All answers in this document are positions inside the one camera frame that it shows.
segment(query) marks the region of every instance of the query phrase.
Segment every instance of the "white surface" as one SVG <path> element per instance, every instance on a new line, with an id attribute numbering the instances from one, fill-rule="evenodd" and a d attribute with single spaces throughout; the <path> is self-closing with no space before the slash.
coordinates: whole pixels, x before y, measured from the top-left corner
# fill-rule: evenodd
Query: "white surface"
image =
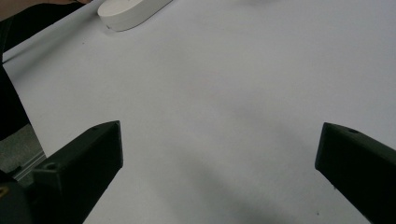
<path id="1" fill-rule="evenodd" d="M 102 22 L 114 31 L 124 31 L 146 21 L 172 0 L 106 0 L 98 8 Z"/>
<path id="2" fill-rule="evenodd" d="M 368 223 L 314 162 L 324 121 L 396 148 L 395 1 L 173 1 L 122 33 L 97 6 L 5 65 L 48 154 L 120 120 L 86 223 Z"/>

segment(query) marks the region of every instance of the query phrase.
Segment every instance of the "white object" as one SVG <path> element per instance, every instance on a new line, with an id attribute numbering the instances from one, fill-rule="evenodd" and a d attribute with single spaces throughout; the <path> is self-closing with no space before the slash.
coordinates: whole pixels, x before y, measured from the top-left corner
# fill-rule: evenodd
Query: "white object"
<path id="1" fill-rule="evenodd" d="M 102 22 L 114 31 L 124 31 L 146 21 L 172 0 L 106 0 L 98 8 Z"/>

